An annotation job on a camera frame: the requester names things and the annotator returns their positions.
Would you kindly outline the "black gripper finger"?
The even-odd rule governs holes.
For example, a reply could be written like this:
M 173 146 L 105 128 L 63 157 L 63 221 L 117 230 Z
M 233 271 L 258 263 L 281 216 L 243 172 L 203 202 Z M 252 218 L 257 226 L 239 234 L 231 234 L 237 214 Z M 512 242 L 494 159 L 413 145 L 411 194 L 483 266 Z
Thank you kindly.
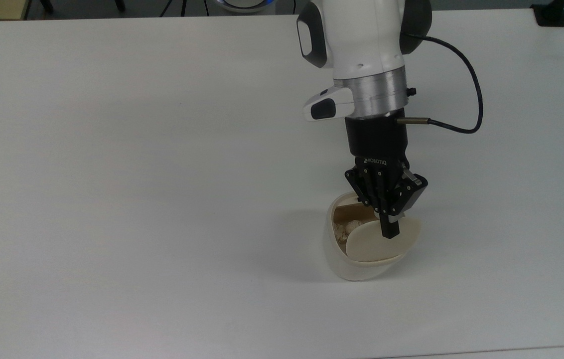
M 401 213 L 398 173 L 388 167 L 354 167 L 344 173 L 358 201 L 379 216 L 381 234 L 392 239 L 400 234 Z
M 389 192 L 389 222 L 398 222 L 404 216 L 405 211 L 414 205 L 427 186 L 428 181 L 424 177 L 412 173 L 409 169 L 403 169 L 403 174 L 395 189 Z

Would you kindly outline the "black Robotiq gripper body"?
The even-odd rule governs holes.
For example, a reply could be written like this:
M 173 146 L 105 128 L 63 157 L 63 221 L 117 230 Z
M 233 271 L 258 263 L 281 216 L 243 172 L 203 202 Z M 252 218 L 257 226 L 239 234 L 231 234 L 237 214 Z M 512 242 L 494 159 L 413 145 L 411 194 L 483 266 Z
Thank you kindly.
M 378 116 L 366 120 L 345 118 L 350 153 L 360 160 L 355 160 L 359 175 L 349 180 L 353 190 L 361 200 L 370 200 L 372 191 L 366 190 L 362 164 L 364 159 L 374 159 L 372 166 L 388 169 L 387 190 L 393 190 L 403 176 L 403 166 L 409 168 L 406 150 L 408 145 L 407 128 L 398 124 L 397 118 L 405 117 L 404 111 L 396 111 L 389 116 Z

